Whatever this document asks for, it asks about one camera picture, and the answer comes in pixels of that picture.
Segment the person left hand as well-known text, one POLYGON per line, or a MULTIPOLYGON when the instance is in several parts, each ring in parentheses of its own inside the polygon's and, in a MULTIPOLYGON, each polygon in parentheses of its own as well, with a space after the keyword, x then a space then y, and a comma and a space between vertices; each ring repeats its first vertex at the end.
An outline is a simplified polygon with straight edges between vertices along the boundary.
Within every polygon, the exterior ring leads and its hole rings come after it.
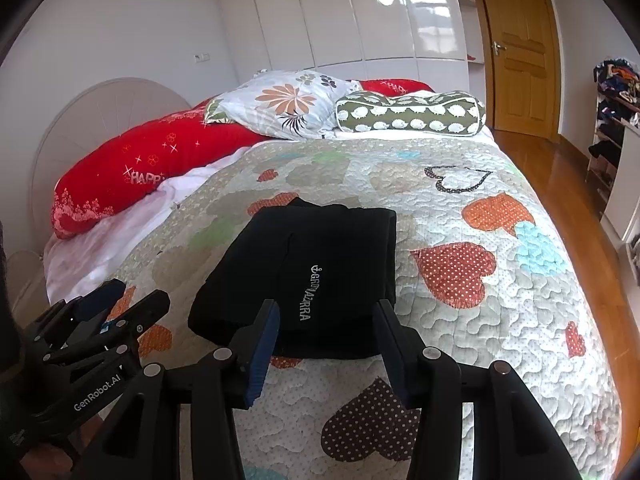
POLYGON ((32 480, 67 479, 74 464, 63 450, 51 445, 34 448, 23 456, 20 463, 32 480))

